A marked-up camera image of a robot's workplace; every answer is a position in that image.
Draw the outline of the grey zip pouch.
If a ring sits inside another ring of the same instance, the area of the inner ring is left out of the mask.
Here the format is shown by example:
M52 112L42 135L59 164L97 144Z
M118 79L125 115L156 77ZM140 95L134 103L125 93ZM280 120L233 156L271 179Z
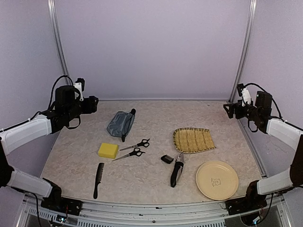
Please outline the grey zip pouch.
M129 113L118 111L114 118L107 126L107 132L113 136L120 138L125 142L126 136L131 130L135 119L136 110L132 109Z

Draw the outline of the black handled scissors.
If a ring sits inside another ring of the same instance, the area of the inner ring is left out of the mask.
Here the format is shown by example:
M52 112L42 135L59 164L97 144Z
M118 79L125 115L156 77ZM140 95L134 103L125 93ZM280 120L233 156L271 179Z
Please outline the black handled scissors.
M149 147L150 143L149 143L149 140L150 139L142 139L141 142L135 144L135 145L132 145L132 146L129 146L129 147L126 147L126 148L123 148L123 149L120 149L120 151L122 150L127 150L127 149L131 149L131 148L136 148L136 147Z
M121 157L118 157L116 159L114 159L113 161L117 161L117 160L120 160L120 159L123 159L123 158L126 158L126 157L130 157L130 156L137 156L137 157L140 157L143 153L145 153L144 151L141 151L140 148L134 148L132 152L126 154L126 155L123 155Z

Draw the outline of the black silver hair clipper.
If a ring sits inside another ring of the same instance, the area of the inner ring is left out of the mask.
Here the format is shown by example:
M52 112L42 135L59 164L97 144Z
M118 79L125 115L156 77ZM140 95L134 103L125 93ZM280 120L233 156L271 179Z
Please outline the black silver hair clipper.
M175 161L174 169L173 169L171 177L170 177L171 187L174 188L177 185L177 182L180 179L180 176L182 174L183 167L184 167L184 153L181 152Z

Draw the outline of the black clipper guard attachment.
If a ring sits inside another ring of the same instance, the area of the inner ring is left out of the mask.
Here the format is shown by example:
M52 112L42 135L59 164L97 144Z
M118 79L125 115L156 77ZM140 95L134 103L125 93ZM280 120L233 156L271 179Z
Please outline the black clipper guard attachment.
M163 155L160 159L167 164L171 164L174 160L174 158L169 155Z

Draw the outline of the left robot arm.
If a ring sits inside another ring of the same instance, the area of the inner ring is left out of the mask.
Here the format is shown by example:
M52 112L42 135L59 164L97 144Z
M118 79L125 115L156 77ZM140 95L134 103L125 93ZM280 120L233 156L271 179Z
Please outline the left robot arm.
M70 122L80 120L81 115L97 111L98 98L84 98L85 80L78 78L72 85L52 87L48 108L38 111L33 117L19 124L0 130L0 185L30 192L47 198L56 210L66 206L66 199L59 193L59 187L42 178L27 174L12 167L7 156L19 147L40 137L55 134L67 128Z

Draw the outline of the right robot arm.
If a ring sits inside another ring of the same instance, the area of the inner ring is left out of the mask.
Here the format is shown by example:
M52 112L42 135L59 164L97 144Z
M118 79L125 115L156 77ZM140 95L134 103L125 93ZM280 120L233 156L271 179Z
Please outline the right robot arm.
M260 195L268 195L291 190L303 186L303 130L285 120L281 112L272 116L272 104L277 105L272 95L255 83L238 84L238 94L241 97L236 103L224 104L230 119L246 118L248 126L254 122L256 129L272 136L295 151L290 167L269 178L259 180L250 187L250 193L242 199L242 206L252 210L260 201Z

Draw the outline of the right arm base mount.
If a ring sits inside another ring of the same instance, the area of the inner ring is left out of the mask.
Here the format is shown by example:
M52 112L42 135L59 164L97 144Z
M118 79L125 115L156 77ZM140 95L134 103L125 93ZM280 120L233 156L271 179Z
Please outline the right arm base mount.
M240 214L267 206L266 195L258 194L257 182L258 180L248 185L244 197L230 199L225 202L229 215Z

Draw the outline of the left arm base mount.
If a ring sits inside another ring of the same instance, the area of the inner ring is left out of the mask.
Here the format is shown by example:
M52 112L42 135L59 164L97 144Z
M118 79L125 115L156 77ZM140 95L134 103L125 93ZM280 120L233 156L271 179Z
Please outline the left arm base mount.
M44 178L52 186L48 197L43 197L41 207L49 210L78 216L80 214L83 202L76 199L62 197L61 188L55 183Z

